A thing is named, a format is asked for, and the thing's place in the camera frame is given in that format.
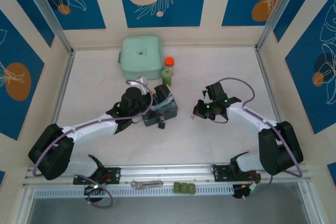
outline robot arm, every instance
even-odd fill
[[[194,107],[193,114],[203,119],[215,120],[217,115],[239,123],[253,133],[259,140],[259,153],[243,153],[232,158],[242,172],[264,169],[271,175],[276,175],[293,166],[293,160],[285,147],[280,144],[280,139],[271,129],[272,125],[285,140],[298,163],[303,161],[297,137],[292,125],[286,121],[278,123],[267,119],[248,107],[243,107],[241,100],[228,98],[222,85],[217,82],[207,86],[203,91],[205,100],[199,100]]]
[[[99,173],[96,174],[96,178],[101,177],[104,167],[94,156],[71,157],[72,151],[103,136],[117,134],[130,126],[132,119],[129,117],[144,112],[151,103],[151,95],[143,93],[145,91],[141,91],[137,87],[128,88],[122,95],[120,102],[95,120],[74,126],[59,127],[57,124],[47,126],[30,150],[28,157],[36,164],[54,140],[68,133],[45,154],[38,169],[47,180],[55,179],[62,174],[71,176],[82,174],[91,177],[93,174]]]

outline small bottle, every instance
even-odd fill
[[[171,87],[172,75],[173,75],[173,71],[171,69],[163,69],[162,70],[162,84],[166,84],[169,87]]]
[[[171,69],[174,74],[174,58],[167,57],[164,59],[164,69]]]

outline metal bracket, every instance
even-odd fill
[[[250,181],[252,175],[249,172],[241,172],[236,177],[231,172],[229,165],[212,165],[212,173],[214,174],[215,182],[232,182],[232,181]]]
[[[119,184],[120,180],[120,170],[121,168],[119,167],[109,167],[105,168],[103,172],[103,176],[100,178],[99,181],[97,181],[100,184],[106,184],[106,185],[117,185]],[[74,185],[91,185],[92,183],[82,179],[80,177],[74,176]]]

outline green bottle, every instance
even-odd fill
[[[173,71],[171,69],[162,70],[162,84],[166,84],[169,87],[172,85]]]

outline mint green lunch box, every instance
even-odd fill
[[[119,63],[126,79],[161,78],[163,69],[162,42],[158,36],[135,36],[123,40]]]

